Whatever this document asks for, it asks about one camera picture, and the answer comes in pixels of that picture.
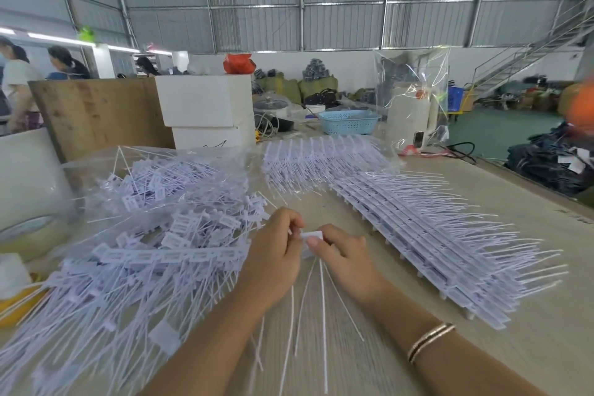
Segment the woman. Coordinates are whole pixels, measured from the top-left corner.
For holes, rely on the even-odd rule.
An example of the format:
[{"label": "woman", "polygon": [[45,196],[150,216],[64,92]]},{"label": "woman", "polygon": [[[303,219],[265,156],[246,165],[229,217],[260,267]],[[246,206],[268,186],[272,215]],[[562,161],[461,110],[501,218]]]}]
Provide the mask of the woman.
[{"label": "woman", "polygon": [[28,82],[43,80],[42,75],[29,64],[25,50],[6,37],[0,37],[0,53],[6,59],[2,91],[12,108],[6,128],[14,133],[41,127],[39,109],[33,101]]},{"label": "woman", "polygon": [[136,64],[149,77],[161,75],[161,73],[154,68],[153,64],[150,62],[148,57],[140,57],[136,61]]},{"label": "woman", "polygon": [[[264,313],[290,290],[301,263],[301,215],[280,208],[249,248],[234,289],[205,317],[139,396],[222,395]],[[375,268],[364,237],[320,227],[307,245],[383,326],[435,396],[544,396],[406,297]]]},{"label": "woman", "polygon": [[58,72],[52,72],[48,75],[48,80],[70,80],[70,79],[90,79],[91,74],[87,67],[72,58],[70,50],[60,45],[48,47],[49,61],[52,62]]}]

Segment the gold bangle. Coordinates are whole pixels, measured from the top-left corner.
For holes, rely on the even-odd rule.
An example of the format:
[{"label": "gold bangle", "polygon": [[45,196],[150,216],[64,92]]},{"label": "gold bangle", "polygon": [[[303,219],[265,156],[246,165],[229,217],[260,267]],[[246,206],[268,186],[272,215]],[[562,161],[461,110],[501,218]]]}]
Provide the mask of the gold bangle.
[{"label": "gold bangle", "polygon": [[421,352],[424,348],[430,345],[432,342],[437,340],[438,338],[443,337],[445,334],[452,332],[456,326],[450,322],[444,322],[438,325],[436,328],[430,330],[425,335],[420,337],[416,343],[412,346],[411,350],[408,353],[408,361],[410,364],[415,363],[415,359],[419,352]]}]

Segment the green floor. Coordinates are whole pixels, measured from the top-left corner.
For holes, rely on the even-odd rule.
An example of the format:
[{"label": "green floor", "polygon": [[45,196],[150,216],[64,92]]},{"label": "green floor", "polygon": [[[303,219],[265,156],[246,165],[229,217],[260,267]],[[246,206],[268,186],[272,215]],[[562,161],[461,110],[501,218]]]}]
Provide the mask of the green floor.
[{"label": "green floor", "polygon": [[526,143],[529,136],[545,133],[561,121],[557,113],[475,107],[460,115],[458,122],[450,120],[448,144],[471,141],[476,145],[474,155],[505,160],[508,147]]}]

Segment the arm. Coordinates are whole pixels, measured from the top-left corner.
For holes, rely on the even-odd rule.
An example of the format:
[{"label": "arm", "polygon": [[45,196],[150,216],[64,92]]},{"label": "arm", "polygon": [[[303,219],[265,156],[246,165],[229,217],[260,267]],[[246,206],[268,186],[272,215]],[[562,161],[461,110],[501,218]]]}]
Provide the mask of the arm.
[{"label": "arm", "polygon": [[31,94],[31,89],[27,84],[12,84],[11,88],[14,89],[12,97],[15,104],[7,126],[9,131],[16,131],[29,109],[33,107],[34,102],[33,94]]},{"label": "arm", "polygon": [[[388,331],[406,354],[441,321],[406,297],[375,268],[364,237],[338,227],[320,227],[327,242],[308,238],[308,246],[357,302]],[[544,396],[535,386],[484,351],[450,332],[423,349],[415,368],[438,396]]]},{"label": "arm", "polygon": [[225,392],[250,334],[299,273],[301,215],[280,208],[257,232],[237,285],[190,334],[140,396],[214,396]]}]

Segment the blue crate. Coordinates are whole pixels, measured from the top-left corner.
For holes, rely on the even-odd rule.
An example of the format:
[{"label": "blue crate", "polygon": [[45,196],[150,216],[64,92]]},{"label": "blue crate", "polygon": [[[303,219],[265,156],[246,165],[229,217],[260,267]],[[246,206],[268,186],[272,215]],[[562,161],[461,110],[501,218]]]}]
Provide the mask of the blue crate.
[{"label": "blue crate", "polygon": [[330,135],[369,135],[380,118],[371,110],[323,111],[317,116]]},{"label": "blue crate", "polygon": [[448,112],[460,111],[462,100],[464,99],[464,88],[450,86],[447,89],[447,110]]}]

